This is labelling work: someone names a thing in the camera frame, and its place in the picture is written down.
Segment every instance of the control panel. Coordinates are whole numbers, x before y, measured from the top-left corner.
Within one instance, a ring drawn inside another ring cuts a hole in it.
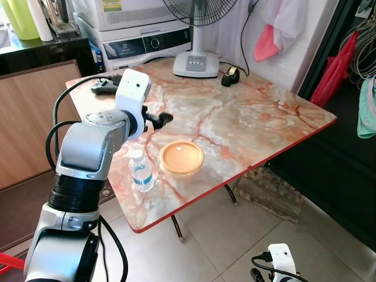
[[[104,43],[109,60],[152,53],[190,42],[189,28],[143,38]]]
[[[206,70],[206,57],[188,56],[186,70],[193,72],[204,72]]]

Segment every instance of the orange bowl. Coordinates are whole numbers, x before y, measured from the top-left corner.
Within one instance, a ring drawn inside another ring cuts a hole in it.
[[[164,171],[176,177],[190,176],[199,171],[204,152],[197,144],[187,140],[168,143],[160,151]]]

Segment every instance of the robotic arm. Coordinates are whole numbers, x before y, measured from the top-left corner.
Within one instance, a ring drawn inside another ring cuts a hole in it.
[[[152,121],[154,130],[172,120],[167,113],[148,114],[143,102],[149,77],[127,69],[116,92],[115,108],[84,116],[62,142],[55,187],[42,207],[26,258],[27,282],[91,281],[97,259],[100,191],[112,156],[127,140],[137,139]]]
[[[256,260],[271,263],[272,267],[256,263]],[[286,244],[269,245],[268,251],[253,257],[251,262],[258,268],[270,271],[268,277],[272,282],[308,282],[300,277],[299,272],[296,272],[293,256]],[[251,269],[251,276],[255,282],[265,282],[264,277],[257,268]]]

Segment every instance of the floor tile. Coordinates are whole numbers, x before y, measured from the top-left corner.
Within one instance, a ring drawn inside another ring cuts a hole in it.
[[[286,243],[293,255],[296,269],[308,281],[361,282],[340,259],[330,253],[303,226],[284,221],[260,240],[221,276],[225,282],[249,282],[253,268],[251,258],[267,251],[270,244]],[[261,270],[265,281],[267,272]]]
[[[310,201],[300,224],[365,282],[376,281],[376,254]]]
[[[281,219],[223,189],[179,212],[180,218],[219,273],[272,230]]]
[[[183,244],[178,240],[174,225],[169,219],[141,234],[131,231],[123,216],[110,224],[127,254],[127,282],[212,282],[218,277],[219,273],[185,225],[178,217],[177,220],[184,235]],[[122,274],[121,258],[106,230],[103,231],[103,238],[106,244],[109,280],[117,282]],[[93,282],[104,281],[100,247]]]
[[[213,282],[224,282],[222,277],[218,276]]]
[[[117,198],[111,199],[106,203],[101,204],[100,214],[106,219],[108,223],[122,216],[123,211],[119,205]]]

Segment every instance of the white bottle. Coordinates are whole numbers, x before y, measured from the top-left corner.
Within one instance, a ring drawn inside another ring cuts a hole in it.
[[[53,36],[51,34],[51,31],[49,30],[47,21],[42,12],[40,4],[38,3],[38,0],[28,0],[28,6],[41,41],[53,40]]]
[[[131,157],[129,170],[132,173],[133,181],[136,183],[139,191],[147,192],[154,185],[152,165],[145,158],[142,150],[134,150]]]

